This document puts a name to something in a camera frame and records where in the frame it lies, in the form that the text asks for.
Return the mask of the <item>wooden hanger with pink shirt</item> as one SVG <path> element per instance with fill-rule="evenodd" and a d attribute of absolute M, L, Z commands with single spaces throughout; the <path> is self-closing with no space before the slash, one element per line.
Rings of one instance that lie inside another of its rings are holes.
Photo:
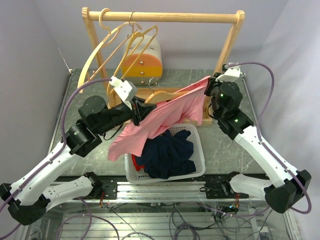
<path fill-rule="evenodd" d="M 158 91 L 154 91 L 151 87 L 151 80 L 156 79 L 155 77 L 152 77 L 149 81 L 148 81 L 148 88 L 150 90 L 152 90 L 152 94 L 148 96 L 148 98 L 144 101 L 145 104 L 157 104 L 157 103 L 161 103 L 161 102 L 169 102 L 173 99 L 176 99 L 180 96 L 183 96 L 187 93 L 189 93 L 189 91 L 179 91 L 179 92 L 167 92 L 165 90 L 158 90 Z"/>

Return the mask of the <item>pink t shirt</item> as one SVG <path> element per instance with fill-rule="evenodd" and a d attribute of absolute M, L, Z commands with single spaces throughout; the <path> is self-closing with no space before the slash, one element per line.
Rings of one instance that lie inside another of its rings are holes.
<path fill-rule="evenodd" d="M 205 89 L 209 76 L 181 89 L 187 93 L 172 99 L 169 102 L 157 104 L 155 110 L 149 113 L 138 126 L 132 122 L 127 124 L 123 131 L 109 146 L 107 159 L 116 161 L 121 155 L 133 154 L 140 157 L 148 139 L 154 139 L 175 124 L 184 120 L 195 121 L 198 125 L 203 123 L 203 105 Z"/>

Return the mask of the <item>navy blue t shirt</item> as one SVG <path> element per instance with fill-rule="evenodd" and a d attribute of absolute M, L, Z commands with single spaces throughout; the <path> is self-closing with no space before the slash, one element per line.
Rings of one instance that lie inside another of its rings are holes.
<path fill-rule="evenodd" d="M 188 140 L 189 130 L 181 130 L 172 135 L 166 130 L 162 135 L 147 139 L 141 157 L 144 172 L 153 179 L 167 180 L 170 177 L 189 175 L 196 171 L 191 160 L 194 144 Z"/>

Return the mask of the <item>red t shirt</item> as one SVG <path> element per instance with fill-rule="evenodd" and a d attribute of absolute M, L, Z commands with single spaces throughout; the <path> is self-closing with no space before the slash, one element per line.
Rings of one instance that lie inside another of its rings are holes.
<path fill-rule="evenodd" d="M 145 169 L 145 163 L 141 157 L 138 157 L 134 154 L 131 155 L 132 163 L 137 172 Z"/>

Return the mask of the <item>yellow wooden hanger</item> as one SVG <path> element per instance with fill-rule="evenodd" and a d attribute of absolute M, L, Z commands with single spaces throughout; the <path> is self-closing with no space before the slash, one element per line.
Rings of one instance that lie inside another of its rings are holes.
<path fill-rule="evenodd" d="M 132 34 L 121 44 L 123 55 L 112 75 L 140 87 L 154 85 L 163 74 L 162 48 L 157 40 L 159 28 L 153 25 L 142 30 L 132 22 L 129 24 Z"/>

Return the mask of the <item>light wooden hanger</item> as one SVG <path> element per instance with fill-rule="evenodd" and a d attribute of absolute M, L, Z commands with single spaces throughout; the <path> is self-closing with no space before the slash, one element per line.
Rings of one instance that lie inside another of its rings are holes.
<path fill-rule="evenodd" d="M 81 10 L 84 25 L 87 30 L 93 51 L 92 51 L 91 55 L 89 56 L 89 58 L 87 59 L 84 67 L 82 68 L 80 78 L 79 78 L 78 84 L 77 84 L 78 87 L 83 86 L 85 83 L 91 82 L 96 77 L 97 74 L 100 74 L 101 78 L 103 78 L 103 79 L 106 78 L 108 76 L 108 74 L 107 74 L 107 70 L 105 68 L 105 65 L 109 60 L 108 59 L 103 60 L 103 55 L 101 53 L 101 49 L 105 48 L 109 44 L 111 44 L 115 40 L 115 38 L 118 36 L 118 34 L 120 33 L 121 29 L 124 26 L 130 25 L 132 27 L 132 33 L 135 32 L 136 23 L 130 22 L 130 20 L 132 19 L 133 12 L 130 13 L 129 18 L 128 18 L 128 20 L 129 20 L 128 22 L 123 23 L 114 29 L 111 29 L 110 27 L 103 24 L 104 14 L 106 14 L 109 11 L 110 11 L 109 8 L 104 8 L 98 13 L 99 25 L 102 29 L 107 31 L 106 37 L 101 42 L 98 42 L 98 37 L 97 37 L 97 33 L 96 33 L 96 29 L 95 29 L 93 20 L 90 19 L 90 8 L 83 7 Z M 96 59 L 98 68 L 94 73 L 89 74 L 88 69 L 94 59 Z"/>

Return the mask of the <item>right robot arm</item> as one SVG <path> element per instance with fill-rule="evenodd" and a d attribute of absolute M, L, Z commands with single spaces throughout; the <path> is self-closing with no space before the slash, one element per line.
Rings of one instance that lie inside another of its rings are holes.
<path fill-rule="evenodd" d="M 307 195 L 312 176 L 288 163 L 259 135 L 257 126 L 239 108 L 243 95 L 238 85 L 219 77 L 209 77 L 204 91 L 211 100 L 211 118 L 253 157 L 268 177 L 260 179 L 233 171 L 222 181 L 220 192 L 226 198 L 242 193 L 263 199 L 275 212 L 283 214 Z"/>

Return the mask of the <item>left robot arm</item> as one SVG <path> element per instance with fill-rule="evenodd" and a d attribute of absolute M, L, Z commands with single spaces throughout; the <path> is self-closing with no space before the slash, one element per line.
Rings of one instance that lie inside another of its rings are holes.
<path fill-rule="evenodd" d="M 59 185 L 51 184 L 66 168 L 100 145 L 106 132 L 128 120 L 139 125 L 157 107 L 139 97 L 134 97 L 129 103 L 131 106 L 121 103 L 109 109 L 103 97 L 94 95 L 87 98 L 78 109 L 80 119 L 65 133 L 66 139 L 62 139 L 25 177 L 11 184 L 1 184 L 0 197 L 7 201 L 12 218 L 27 226 L 53 207 L 71 199 L 98 198 L 104 184 L 94 172 L 86 172 Z"/>

